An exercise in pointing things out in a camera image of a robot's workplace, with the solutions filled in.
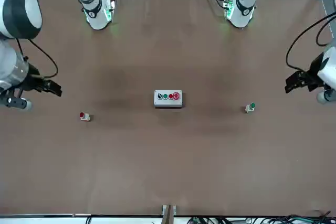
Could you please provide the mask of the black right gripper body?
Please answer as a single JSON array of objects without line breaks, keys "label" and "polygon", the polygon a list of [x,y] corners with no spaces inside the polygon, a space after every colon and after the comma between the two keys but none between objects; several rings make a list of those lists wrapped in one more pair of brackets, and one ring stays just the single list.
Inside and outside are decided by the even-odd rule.
[{"label": "black right gripper body", "polygon": [[22,82],[22,89],[24,91],[35,90],[37,92],[42,92],[43,89],[41,85],[43,84],[43,80],[38,77],[39,75],[40,73],[38,69],[29,63],[28,74]]}]

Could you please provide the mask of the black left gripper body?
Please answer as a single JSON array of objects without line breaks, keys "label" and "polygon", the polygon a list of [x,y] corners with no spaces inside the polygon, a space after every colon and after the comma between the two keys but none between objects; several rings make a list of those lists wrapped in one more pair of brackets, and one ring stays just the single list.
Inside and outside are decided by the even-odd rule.
[{"label": "black left gripper body", "polygon": [[310,68],[307,71],[308,74],[308,81],[307,81],[307,87],[308,91],[311,92],[315,90],[316,88],[324,86],[324,82],[318,77],[318,71],[320,70],[320,67],[322,65],[324,53],[322,52],[320,55],[318,55],[310,64]]}]

